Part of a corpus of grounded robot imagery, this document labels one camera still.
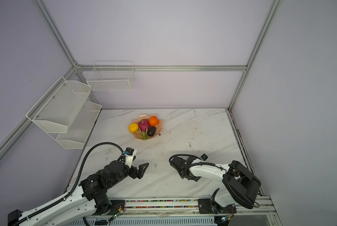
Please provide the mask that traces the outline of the dark avocado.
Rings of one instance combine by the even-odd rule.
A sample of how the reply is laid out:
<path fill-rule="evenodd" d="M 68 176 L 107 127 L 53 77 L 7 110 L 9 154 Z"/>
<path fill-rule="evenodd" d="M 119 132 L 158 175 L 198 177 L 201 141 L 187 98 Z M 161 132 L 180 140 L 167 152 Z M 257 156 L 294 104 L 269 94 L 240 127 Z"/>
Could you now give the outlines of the dark avocado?
<path fill-rule="evenodd" d="M 153 137 L 156 133 L 156 127 L 151 126 L 147 131 L 147 136 Z"/>

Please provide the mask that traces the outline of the yellow lemon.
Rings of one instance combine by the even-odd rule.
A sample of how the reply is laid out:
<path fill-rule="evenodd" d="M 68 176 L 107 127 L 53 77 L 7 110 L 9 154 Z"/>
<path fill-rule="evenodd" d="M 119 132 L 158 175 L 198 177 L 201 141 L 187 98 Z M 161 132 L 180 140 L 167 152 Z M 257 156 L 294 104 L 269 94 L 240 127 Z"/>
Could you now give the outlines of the yellow lemon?
<path fill-rule="evenodd" d="M 139 131 L 139 125 L 137 123 L 132 123 L 129 125 L 129 131 L 131 133 L 136 133 L 137 131 Z"/>

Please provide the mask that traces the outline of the magenta dragon fruit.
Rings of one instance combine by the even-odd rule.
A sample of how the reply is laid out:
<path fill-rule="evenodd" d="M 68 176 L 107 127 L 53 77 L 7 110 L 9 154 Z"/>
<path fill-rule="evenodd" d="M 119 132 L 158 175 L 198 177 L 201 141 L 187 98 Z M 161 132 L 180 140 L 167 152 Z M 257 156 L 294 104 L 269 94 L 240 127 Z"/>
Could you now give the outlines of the magenta dragon fruit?
<path fill-rule="evenodd" d="M 147 119 L 142 119 L 139 123 L 139 130 L 142 134 L 142 139 L 145 141 L 147 139 L 147 131 L 151 127 Z"/>

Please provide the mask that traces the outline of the orange fruit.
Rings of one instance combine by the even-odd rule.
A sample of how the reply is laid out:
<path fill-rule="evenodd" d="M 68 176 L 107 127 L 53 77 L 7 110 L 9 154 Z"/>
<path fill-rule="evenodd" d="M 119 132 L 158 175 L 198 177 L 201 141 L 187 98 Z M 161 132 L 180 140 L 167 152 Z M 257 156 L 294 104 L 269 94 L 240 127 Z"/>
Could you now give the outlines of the orange fruit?
<path fill-rule="evenodd" d="M 156 127 L 160 123 L 159 119 L 156 116 L 150 117 L 148 121 L 151 127 Z"/>

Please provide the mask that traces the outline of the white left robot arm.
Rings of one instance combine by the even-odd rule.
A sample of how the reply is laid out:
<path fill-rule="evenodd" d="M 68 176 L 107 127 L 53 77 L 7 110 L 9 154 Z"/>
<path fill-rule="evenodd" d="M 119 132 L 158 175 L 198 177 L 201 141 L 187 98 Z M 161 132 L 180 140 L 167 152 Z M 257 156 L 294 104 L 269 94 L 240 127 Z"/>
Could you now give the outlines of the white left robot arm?
<path fill-rule="evenodd" d="M 106 165 L 103 169 L 81 180 L 82 171 L 89 154 L 97 147 L 111 145 L 121 152 L 120 157 Z M 116 215 L 123 211 L 124 201 L 111 202 L 107 191 L 125 178 L 141 179 L 149 163 L 134 167 L 136 150 L 123 150 L 112 142 L 102 142 L 94 145 L 84 156 L 78 171 L 76 181 L 68 192 L 34 208 L 30 211 L 15 210 L 8 214 L 9 226 L 58 226 L 77 218 L 89 215 Z"/>

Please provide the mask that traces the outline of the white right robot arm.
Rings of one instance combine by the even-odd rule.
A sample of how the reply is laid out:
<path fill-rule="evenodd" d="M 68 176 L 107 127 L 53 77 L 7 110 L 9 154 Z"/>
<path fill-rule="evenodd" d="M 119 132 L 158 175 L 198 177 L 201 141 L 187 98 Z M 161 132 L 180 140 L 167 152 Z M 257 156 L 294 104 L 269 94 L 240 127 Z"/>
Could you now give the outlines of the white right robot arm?
<path fill-rule="evenodd" d="M 192 154 L 175 154 L 169 158 L 173 167 L 182 179 L 195 182 L 207 178 L 222 183 L 225 188 L 217 188 L 209 199 L 199 201 L 200 213 L 213 214 L 236 213 L 235 204 L 246 209 L 258 208 L 257 195 L 261 181 L 238 161 L 230 164 L 207 162 L 208 156 L 198 157 Z"/>

